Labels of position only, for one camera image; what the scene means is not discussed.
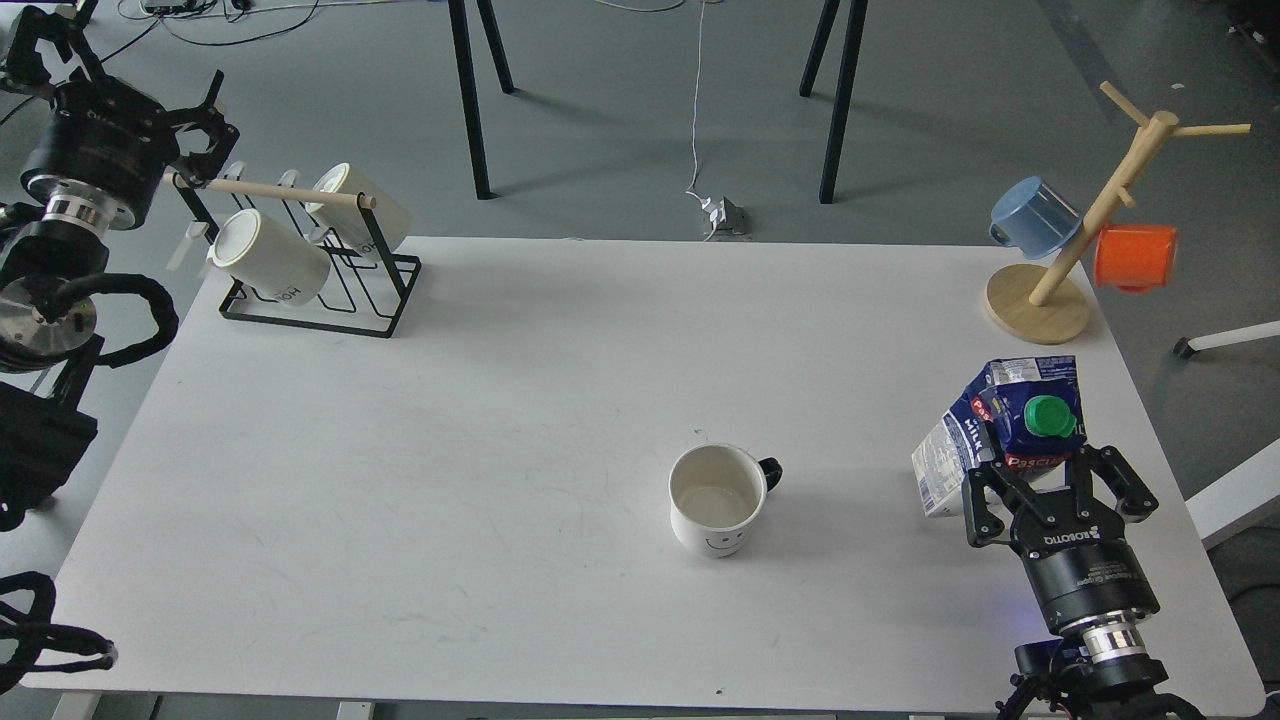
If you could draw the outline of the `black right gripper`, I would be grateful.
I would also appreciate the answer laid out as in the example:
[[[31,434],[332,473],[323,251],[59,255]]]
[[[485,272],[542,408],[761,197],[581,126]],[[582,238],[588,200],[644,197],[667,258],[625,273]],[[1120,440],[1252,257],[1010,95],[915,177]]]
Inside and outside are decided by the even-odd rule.
[[[1098,477],[1106,484],[1116,500],[1116,512],[1092,498],[1080,518],[1074,493],[1057,489],[1036,496],[1005,460],[979,464],[966,471],[963,482],[968,544],[1007,544],[1015,551],[1053,635],[1070,635],[1100,618],[1121,614],[1142,619],[1161,610],[1125,538],[1125,523],[1148,519],[1158,509],[1158,500],[1115,446],[1083,445],[1076,461],[1087,477]],[[996,516],[989,495],[1012,514],[1007,539],[1000,539],[1006,525]],[[1042,521],[1041,509],[1053,524]]]

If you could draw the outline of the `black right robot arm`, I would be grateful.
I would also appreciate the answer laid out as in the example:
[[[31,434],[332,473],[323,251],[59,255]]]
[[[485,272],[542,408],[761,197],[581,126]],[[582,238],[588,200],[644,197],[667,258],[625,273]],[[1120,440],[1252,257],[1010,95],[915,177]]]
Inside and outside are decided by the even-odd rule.
[[[1071,719],[1199,719],[1189,701],[1158,691],[1169,675],[1139,623],[1160,610],[1125,537],[1158,501],[1112,446],[1082,446],[1062,488],[1037,491],[1001,459],[963,483],[966,541],[1005,543],[1020,559],[1048,641],[1019,646],[1012,693],[996,706],[1020,719],[1036,701]]]

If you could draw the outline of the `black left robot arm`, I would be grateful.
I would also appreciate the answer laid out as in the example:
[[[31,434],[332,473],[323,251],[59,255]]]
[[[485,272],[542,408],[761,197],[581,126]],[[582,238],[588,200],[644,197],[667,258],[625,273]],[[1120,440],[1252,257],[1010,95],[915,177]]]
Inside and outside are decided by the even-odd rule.
[[[3,386],[3,529],[60,489],[99,424],[78,407],[93,370],[151,357],[177,337],[169,292],[111,273],[109,231],[145,223],[168,172],[191,188],[216,179],[239,131],[218,109],[216,73],[201,104],[166,109],[106,73],[84,31],[95,3],[24,6],[3,46],[3,88],[42,99],[50,122],[3,206],[3,370],[59,369],[49,395]]]

